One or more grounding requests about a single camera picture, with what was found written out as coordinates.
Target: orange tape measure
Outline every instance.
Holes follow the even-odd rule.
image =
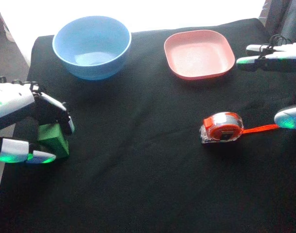
[[[235,141],[243,133],[256,133],[279,128],[278,125],[264,125],[244,129],[242,118],[231,112],[214,114],[203,121],[200,129],[202,143]]]

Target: black tablecloth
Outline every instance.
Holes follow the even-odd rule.
[[[244,72],[186,82],[163,44],[176,32],[211,29],[235,57],[269,35],[257,19],[216,27],[133,34],[130,58],[113,78],[69,75],[39,37],[28,80],[70,105],[70,157],[8,164],[0,185],[1,232],[296,232],[296,131],[244,135],[201,145],[202,120],[238,113],[246,128],[272,124],[296,101],[296,73]],[[15,136],[35,139],[30,121]]]

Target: pink plate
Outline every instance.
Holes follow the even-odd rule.
[[[235,63],[226,38],[210,30],[174,34],[167,38],[164,49],[169,67],[185,80],[221,76]]]

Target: gray floor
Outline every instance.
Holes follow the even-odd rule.
[[[29,67],[22,57],[17,45],[7,40],[5,33],[0,37],[0,76],[5,76],[8,82],[14,79],[26,80]],[[11,137],[14,125],[0,131],[0,136]],[[0,182],[4,163],[0,163]]]

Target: table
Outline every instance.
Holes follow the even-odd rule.
[[[219,79],[180,80],[163,44],[197,29],[223,34],[236,58],[270,37],[257,19],[133,33],[125,68],[100,82],[70,75],[52,36],[36,40],[28,79],[69,103],[76,132],[67,160],[5,166],[0,232],[296,232],[296,131],[205,146],[198,132],[221,111],[246,128],[273,123],[294,103],[296,73],[234,67]],[[34,140],[33,124],[18,123],[14,136]]]
[[[131,32],[214,26],[258,18],[264,0],[68,1],[0,0],[2,14],[23,57],[30,65],[39,36],[55,34],[67,22],[86,15],[105,15],[125,23]]]

